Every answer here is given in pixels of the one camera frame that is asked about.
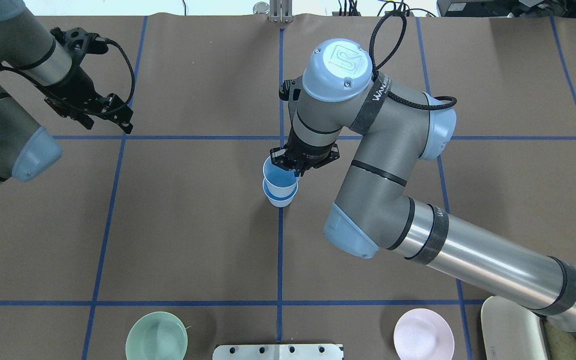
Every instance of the white bracket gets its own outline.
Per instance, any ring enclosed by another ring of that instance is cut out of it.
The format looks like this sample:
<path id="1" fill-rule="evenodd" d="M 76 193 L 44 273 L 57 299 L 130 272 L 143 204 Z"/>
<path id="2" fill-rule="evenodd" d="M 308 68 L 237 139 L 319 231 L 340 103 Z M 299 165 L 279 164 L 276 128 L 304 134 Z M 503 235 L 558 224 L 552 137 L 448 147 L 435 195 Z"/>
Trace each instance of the white bracket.
<path id="1" fill-rule="evenodd" d="M 293 0 L 270 0 L 268 21 L 271 23 L 292 23 Z"/>
<path id="2" fill-rule="evenodd" d="M 342 344 L 221 345 L 212 360 L 344 360 Z"/>

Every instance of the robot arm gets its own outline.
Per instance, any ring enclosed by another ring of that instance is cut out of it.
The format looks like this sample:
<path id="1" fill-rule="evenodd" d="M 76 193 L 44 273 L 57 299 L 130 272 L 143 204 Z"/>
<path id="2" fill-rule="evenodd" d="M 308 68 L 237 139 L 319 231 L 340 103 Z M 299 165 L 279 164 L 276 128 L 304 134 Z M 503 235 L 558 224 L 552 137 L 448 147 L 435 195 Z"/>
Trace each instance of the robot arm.
<path id="1" fill-rule="evenodd" d="M 301 79 L 279 91 L 292 129 L 275 165 L 304 175 L 338 158 L 343 126 L 363 135 L 324 227 L 330 242 L 362 258 L 385 248 L 512 300 L 576 335 L 576 264 L 528 250 L 444 210 L 403 194 L 416 161 L 432 160 L 450 141 L 452 109 L 428 111 L 386 97 L 438 105 L 426 93 L 373 80 L 368 53 L 331 39 L 311 54 Z"/>
<path id="2" fill-rule="evenodd" d="M 80 67 L 86 54 L 104 54 L 111 39 L 78 27 L 48 32 L 23 0 L 0 0 L 0 71 L 25 77 L 46 95 L 45 102 L 61 117 L 70 117 L 91 129 L 90 116 L 112 121 L 130 133 L 133 111 L 117 95 L 99 95 Z M 0 86 L 0 184 L 8 178 L 28 182 L 52 166 L 62 155 L 55 139 Z"/>

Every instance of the white mounting plate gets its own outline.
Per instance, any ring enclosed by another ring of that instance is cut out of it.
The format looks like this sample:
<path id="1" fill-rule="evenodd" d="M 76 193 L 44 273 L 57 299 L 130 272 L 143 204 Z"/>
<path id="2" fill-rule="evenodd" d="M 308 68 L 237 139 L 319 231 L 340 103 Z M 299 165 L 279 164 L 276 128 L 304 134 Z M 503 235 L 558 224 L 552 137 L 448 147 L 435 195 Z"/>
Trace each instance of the white mounting plate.
<path id="1" fill-rule="evenodd" d="M 212 360 L 344 360 L 344 346 L 342 344 L 221 345 L 214 349 Z"/>

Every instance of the cup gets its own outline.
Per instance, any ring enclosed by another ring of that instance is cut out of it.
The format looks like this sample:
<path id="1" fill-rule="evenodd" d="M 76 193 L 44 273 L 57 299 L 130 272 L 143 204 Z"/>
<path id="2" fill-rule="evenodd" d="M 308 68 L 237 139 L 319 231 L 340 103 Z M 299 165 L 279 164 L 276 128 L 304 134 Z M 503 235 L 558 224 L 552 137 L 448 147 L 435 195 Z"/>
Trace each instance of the cup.
<path id="1" fill-rule="evenodd" d="M 401 360 L 451 360 L 455 337 L 441 315 L 429 309 L 412 309 L 397 321 L 393 334 Z"/>
<path id="2" fill-rule="evenodd" d="M 297 188 L 299 177 L 294 171 L 286 171 L 274 166 L 270 156 L 263 162 L 263 180 L 270 194 L 275 198 L 287 198 Z"/>
<path id="3" fill-rule="evenodd" d="M 126 338 L 127 360 L 182 360 L 188 334 L 175 315 L 157 311 L 140 318 Z"/>
<path id="4" fill-rule="evenodd" d="M 297 189 L 299 189 L 299 184 L 297 184 L 292 190 L 292 193 L 288 194 L 288 196 L 277 197 L 270 192 L 270 190 L 268 189 L 268 182 L 265 179 L 263 180 L 263 182 L 261 182 L 261 186 L 263 187 L 263 193 L 268 198 L 268 201 L 270 201 L 270 203 L 272 205 L 275 205 L 275 207 L 277 208 L 284 208 L 290 205 L 290 203 L 293 201 L 293 198 L 295 197 L 295 194 L 297 194 Z"/>

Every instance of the green bowl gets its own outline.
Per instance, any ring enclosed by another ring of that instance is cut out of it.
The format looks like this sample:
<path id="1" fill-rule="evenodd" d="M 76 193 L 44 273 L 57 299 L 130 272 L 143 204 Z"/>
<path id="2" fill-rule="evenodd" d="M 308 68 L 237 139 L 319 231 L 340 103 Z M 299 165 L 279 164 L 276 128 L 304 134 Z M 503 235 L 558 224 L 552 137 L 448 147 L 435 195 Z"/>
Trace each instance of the green bowl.
<path id="1" fill-rule="evenodd" d="M 126 338 L 127 360 L 182 360 L 187 349 L 186 327 L 178 317 L 164 311 L 140 318 Z"/>

